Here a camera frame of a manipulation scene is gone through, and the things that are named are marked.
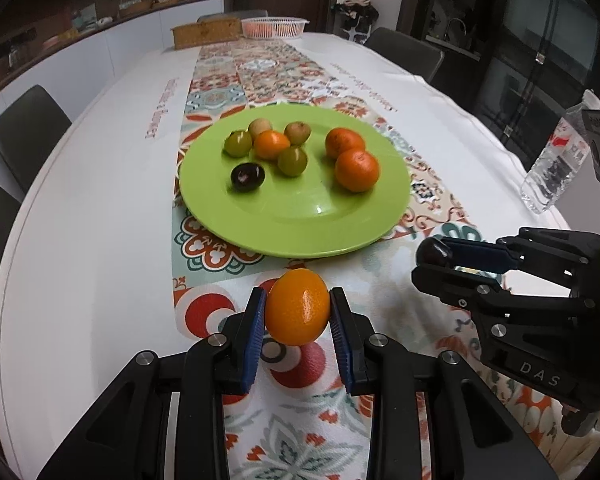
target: tangerine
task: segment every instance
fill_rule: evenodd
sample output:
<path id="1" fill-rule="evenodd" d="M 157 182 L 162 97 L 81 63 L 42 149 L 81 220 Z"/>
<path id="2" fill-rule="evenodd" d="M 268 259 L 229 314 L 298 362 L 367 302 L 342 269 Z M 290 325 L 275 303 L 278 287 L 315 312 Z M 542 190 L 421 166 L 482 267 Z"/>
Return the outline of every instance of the tangerine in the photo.
<path id="1" fill-rule="evenodd" d="M 366 148 L 365 139 L 348 128 L 331 130 L 324 139 L 324 146 L 327 148 L 327 156 L 334 160 L 347 150 L 364 150 Z"/>
<path id="2" fill-rule="evenodd" d="M 259 134 L 253 141 L 253 149 L 259 158 L 276 160 L 278 155 L 291 146 L 285 134 L 274 130 L 266 130 Z"/>
<path id="3" fill-rule="evenodd" d="M 327 327 L 330 308 L 329 291 L 318 274 L 288 270 L 271 287 L 264 324 L 277 342 L 302 346 L 318 339 Z"/>
<path id="4" fill-rule="evenodd" d="M 336 160 L 335 177 L 349 191 L 367 191 L 380 178 L 380 164 L 369 152 L 348 150 Z"/>

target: green plate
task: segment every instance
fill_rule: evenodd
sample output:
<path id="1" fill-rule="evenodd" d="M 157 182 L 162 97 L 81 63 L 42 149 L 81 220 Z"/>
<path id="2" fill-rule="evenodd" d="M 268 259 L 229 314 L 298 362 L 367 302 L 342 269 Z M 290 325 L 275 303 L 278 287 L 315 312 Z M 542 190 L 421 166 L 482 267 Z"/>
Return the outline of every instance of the green plate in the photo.
<path id="1" fill-rule="evenodd" d="M 279 132 L 293 121 L 311 126 L 304 145 L 309 163 L 301 176 L 282 175 L 275 163 L 257 160 L 253 150 L 244 158 L 223 152 L 231 131 L 246 129 L 258 117 L 267 118 Z M 324 137 L 337 126 L 363 136 L 367 151 L 380 163 L 380 179 L 365 193 L 349 192 L 334 180 Z M 249 160 L 264 168 L 264 183 L 253 192 L 236 192 L 231 171 Z M 202 225 L 238 247 L 285 258 L 318 258 L 359 249 L 388 232 L 407 207 L 410 178 L 391 142 L 368 124 L 326 108 L 283 104 L 241 111 L 206 130 L 182 161 L 180 190 Z"/>

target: white plastic basket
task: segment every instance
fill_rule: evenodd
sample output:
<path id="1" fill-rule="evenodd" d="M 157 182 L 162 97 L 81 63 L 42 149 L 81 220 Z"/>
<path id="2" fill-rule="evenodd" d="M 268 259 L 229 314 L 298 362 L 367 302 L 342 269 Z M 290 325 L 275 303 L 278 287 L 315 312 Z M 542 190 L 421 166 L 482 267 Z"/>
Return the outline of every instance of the white plastic basket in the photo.
<path id="1" fill-rule="evenodd" d="M 251 40 L 292 40 L 302 35 L 307 23 L 302 18 L 245 18 L 242 33 Z"/>

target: bottle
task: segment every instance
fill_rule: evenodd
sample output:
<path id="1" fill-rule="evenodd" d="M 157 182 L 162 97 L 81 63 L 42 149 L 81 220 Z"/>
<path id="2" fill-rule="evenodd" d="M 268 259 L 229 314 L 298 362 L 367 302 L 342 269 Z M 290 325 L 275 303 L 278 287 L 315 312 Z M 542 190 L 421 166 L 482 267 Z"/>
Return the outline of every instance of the bottle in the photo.
<path id="1" fill-rule="evenodd" d="M 582 110 L 600 110 L 600 99 L 585 90 L 582 102 L 568 108 L 549 137 L 544 150 L 520 187 L 520 197 L 536 214 L 549 209 L 580 169 L 589 155 L 589 145 L 582 138 Z"/>

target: tablecloth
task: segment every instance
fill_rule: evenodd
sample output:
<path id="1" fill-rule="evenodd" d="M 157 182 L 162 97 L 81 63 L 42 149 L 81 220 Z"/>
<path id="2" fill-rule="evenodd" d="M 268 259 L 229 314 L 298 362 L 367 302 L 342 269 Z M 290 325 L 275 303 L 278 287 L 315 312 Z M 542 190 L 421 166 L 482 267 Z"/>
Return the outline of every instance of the tablecloth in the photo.
<path id="1" fill-rule="evenodd" d="M 395 106 L 377 92 L 375 99 L 387 110 Z M 482 240 L 482 235 L 435 170 L 352 85 L 280 40 L 203 47 L 189 87 L 178 166 L 215 121 L 246 107 L 280 102 L 332 108 L 388 137 L 411 173 L 409 207 L 391 231 L 365 249 L 321 260 L 287 260 L 243 250 L 211 234 L 187 211 L 176 178 L 171 253 L 178 330 L 193 341 L 217 332 L 228 315 L 244 309 L 254 286 L 268 290 L 287 269 L 307 267 L 329 288 L 343 287 L 354 312 L 369 316 L 377 332 L 410 351 L 437 355 L 451 349 L 462 354 L 562 478 L 574 478 L 597 449 L 600 434 L 566 436 L 560 430 L 557 401 L 480 364 L 480 343 L 466 311 L 420 294 L 411 284 L 414 253 L 424 238 Z M 486 275 L 507 286 L 506 277 Z M 300 348 L 279 344 L 266 334 L 250 393 L 224 397 L 232 478 L 364 478 L 372 407 L 371 396 L 349 397 L 344 391 L 328 331 Z M 430 459 L 423 396 L 418 396 L 418 408 L 426 479 Z"/>

